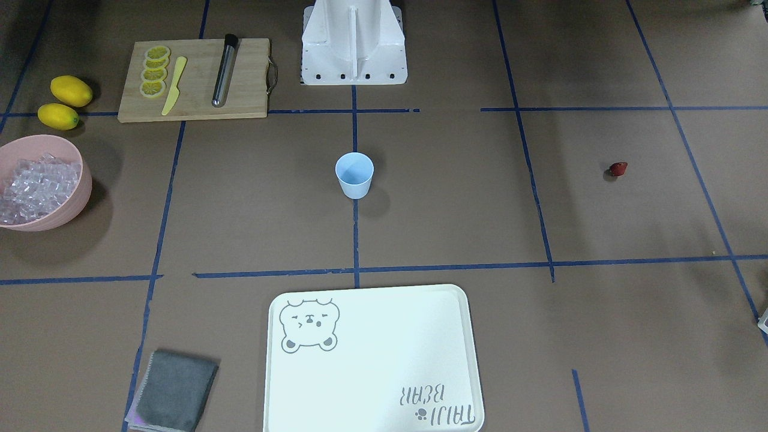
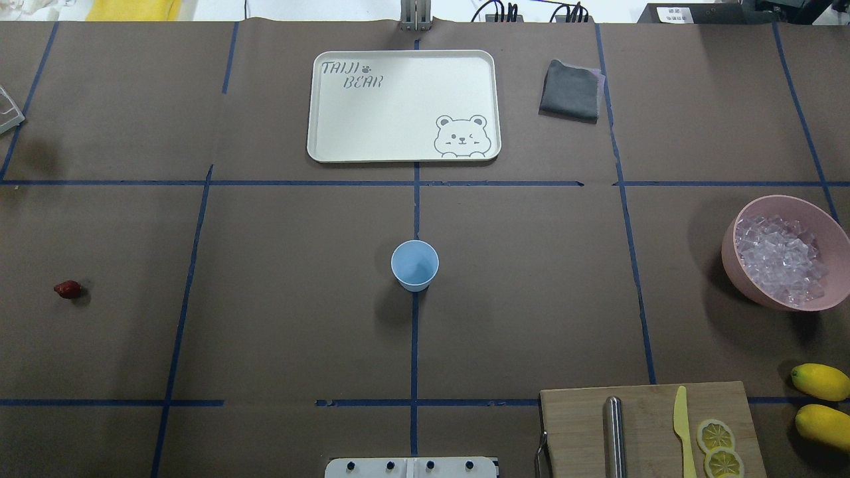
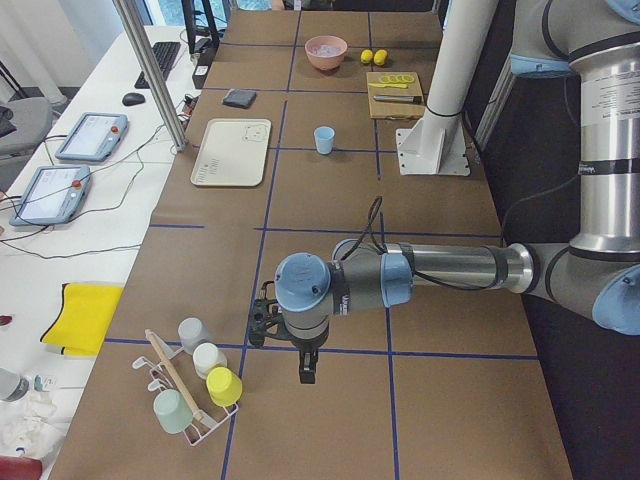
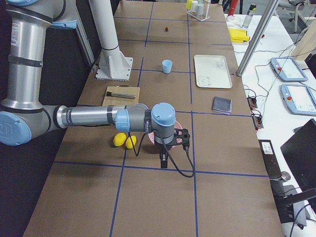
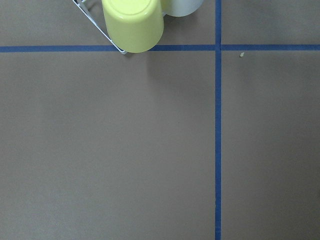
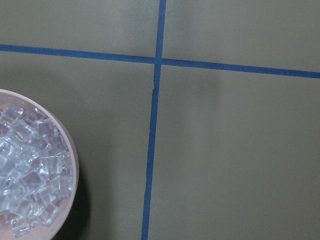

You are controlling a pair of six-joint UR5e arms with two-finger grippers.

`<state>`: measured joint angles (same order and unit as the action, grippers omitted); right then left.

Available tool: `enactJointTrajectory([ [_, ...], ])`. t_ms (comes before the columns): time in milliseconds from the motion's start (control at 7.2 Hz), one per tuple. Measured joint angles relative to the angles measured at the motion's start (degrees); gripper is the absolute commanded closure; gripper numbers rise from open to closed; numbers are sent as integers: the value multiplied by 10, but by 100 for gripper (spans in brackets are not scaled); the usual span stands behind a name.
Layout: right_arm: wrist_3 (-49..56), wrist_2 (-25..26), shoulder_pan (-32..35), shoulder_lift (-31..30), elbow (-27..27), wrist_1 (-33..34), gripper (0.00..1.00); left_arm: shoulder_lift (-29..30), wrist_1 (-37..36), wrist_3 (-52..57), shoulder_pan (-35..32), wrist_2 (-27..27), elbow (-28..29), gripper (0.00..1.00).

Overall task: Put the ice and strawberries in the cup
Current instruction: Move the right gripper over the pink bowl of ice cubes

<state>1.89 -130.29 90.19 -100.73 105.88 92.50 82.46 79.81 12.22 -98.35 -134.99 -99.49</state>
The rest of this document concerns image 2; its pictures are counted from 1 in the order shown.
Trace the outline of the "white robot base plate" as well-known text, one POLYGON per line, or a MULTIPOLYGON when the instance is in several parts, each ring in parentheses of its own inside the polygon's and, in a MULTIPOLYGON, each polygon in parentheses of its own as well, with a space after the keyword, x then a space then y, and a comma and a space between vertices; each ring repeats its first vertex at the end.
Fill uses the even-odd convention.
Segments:
POLYGON ((343 457, 332 459, 325 477, 499 477, 497 459, 468 457, 343 457))

